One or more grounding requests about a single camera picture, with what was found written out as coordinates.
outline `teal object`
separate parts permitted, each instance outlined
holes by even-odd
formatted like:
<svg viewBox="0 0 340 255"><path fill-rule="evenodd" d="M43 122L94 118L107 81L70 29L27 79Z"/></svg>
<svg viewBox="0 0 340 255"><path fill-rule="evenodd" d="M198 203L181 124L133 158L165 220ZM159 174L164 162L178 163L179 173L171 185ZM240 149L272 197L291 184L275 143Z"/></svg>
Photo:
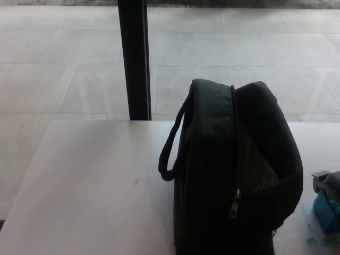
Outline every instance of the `teal object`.
<svg viewBox="0 0 340 255"><path fill-rule="evenodd" d="M328 201L324 192L319 191L313 210L325 234L340 233L340 204L334 200Z"/></svg>

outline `backpack handle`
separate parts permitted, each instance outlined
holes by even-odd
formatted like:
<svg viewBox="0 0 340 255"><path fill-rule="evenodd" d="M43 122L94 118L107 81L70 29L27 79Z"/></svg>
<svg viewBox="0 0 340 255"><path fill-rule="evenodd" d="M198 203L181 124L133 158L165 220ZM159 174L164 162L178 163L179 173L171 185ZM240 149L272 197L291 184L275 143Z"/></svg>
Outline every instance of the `backpack handle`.
<svg viewBox="0 0 340 255"><path fill-rule="evenodd" d="M172 127L169 137L166 140L163 150L161 151L160 156L159 156L158 171L162 179L166 182L169 182L175 179L185 157L185 149L181 149L181 151L178 152L178 156L174 163L173 169L168 170L168 161L169 161L172 145L174 143L177 131L180 128L181 121L186 110L186 105L188 104L188 98L189 97L186 98L180 111L178 112L176 120L175 120L175 124Z"/></svg>

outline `backpack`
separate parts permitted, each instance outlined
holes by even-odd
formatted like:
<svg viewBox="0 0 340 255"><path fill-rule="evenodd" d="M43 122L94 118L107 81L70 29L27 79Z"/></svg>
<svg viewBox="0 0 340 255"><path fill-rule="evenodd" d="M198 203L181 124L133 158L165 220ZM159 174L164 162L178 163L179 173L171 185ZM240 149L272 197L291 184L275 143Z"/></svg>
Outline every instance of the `backpack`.
<svg viewBox="0 0 340 255"><path fill-rule="evenodd" d="M178 129L177 159L167 170ZM159 158L174 185L177 255L274 254L276 229L303 187L301 157L263 82L192 81Z"/></svg>

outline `black metal pole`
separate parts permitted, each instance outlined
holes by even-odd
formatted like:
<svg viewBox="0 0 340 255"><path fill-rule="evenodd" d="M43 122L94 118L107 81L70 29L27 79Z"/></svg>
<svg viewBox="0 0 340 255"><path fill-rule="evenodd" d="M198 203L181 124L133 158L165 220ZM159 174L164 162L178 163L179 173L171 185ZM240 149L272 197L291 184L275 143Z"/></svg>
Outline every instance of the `black metal pole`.
<svg viewBox="0 0 340 255"><path fill-rule="evenodd" d="M130 120L151 120L146 0L118 0Z"/></svg>

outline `tabletop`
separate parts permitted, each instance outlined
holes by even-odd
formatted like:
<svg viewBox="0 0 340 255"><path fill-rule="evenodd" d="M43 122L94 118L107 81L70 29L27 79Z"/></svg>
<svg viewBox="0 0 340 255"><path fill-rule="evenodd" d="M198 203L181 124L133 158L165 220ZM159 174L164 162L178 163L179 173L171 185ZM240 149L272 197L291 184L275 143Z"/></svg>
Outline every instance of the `tabletop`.
<svg viewBox="0 0 340 255"><path fill-rule="evenodd" d="M0 254L175 254L173 182L157 170L172 125L52 121L0 232ZM340 123L290 128L303 161L304 191L274 237L276 254L334 255L340 239L325 237L312 212L311 173L338 170ZM175 155L174 149L170 167Z"/></svg>

